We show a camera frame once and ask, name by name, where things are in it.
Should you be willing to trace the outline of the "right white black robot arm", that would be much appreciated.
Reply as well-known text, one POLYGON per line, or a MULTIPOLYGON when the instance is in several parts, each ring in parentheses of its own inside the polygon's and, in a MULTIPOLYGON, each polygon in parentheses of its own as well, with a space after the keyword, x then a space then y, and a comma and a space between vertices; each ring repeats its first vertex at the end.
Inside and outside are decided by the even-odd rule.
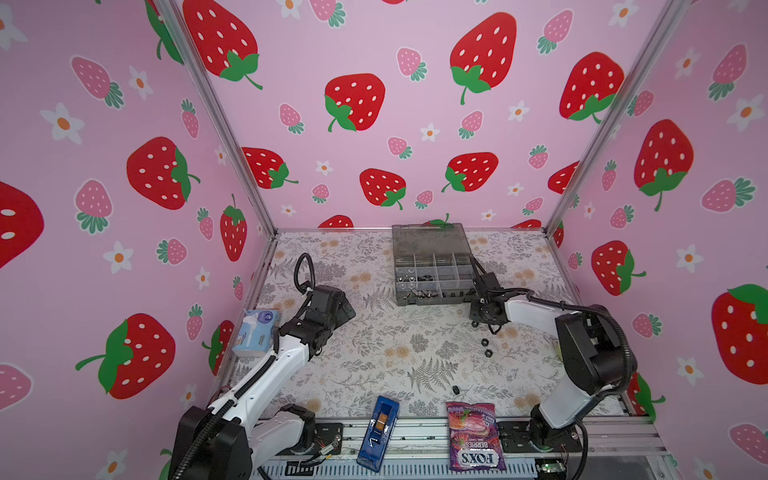
POLYGON ((493 272, 470 258, 476 298, 474 327, 491 334, 518 323, 557 337, 565 376, 530 414, 528 435, 535 448, 555 448, 602 400, 625 392, 637 370, 627 336, 601 305, 579 306, 538 297, 527 288, 503 288, 493 272))

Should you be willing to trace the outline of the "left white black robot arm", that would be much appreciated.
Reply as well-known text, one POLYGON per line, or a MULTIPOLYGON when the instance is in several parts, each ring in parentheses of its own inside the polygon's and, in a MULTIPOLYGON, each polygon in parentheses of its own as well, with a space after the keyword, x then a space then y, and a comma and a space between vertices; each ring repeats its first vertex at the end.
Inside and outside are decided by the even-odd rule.
POLYGON ((265 421, 262 414, 283 385, 321 353, 334 330, 354 317, 342 290, 309 287, 297 314, 279 327, 273 350, 228 393, 181 417, 167 477, 248 479, 281 451, 310 443, 315 419, 308 409, 289 405, 265 421))

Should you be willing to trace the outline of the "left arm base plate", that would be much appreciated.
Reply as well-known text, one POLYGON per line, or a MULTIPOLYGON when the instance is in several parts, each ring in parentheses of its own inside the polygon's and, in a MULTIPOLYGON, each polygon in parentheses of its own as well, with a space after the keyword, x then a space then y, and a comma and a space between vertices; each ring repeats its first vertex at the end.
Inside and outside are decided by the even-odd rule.
POLYGON ((341 453, 344 437, 344 424, 339 422, 319 422, 315 424, 310 435, 310 443, 302 446, 298 451, 299 456, 314 455, 338 455, 341 453))

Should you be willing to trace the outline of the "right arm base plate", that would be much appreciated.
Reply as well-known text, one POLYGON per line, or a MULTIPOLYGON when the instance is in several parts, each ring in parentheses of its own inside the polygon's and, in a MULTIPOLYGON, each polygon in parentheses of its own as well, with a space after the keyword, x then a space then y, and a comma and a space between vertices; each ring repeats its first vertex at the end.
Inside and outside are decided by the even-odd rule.
POLYGON ((581 453, 583 446, 574 426, 553 429, 529 420, 507 420, 498 423, 499 439, 505 453, 581 453))

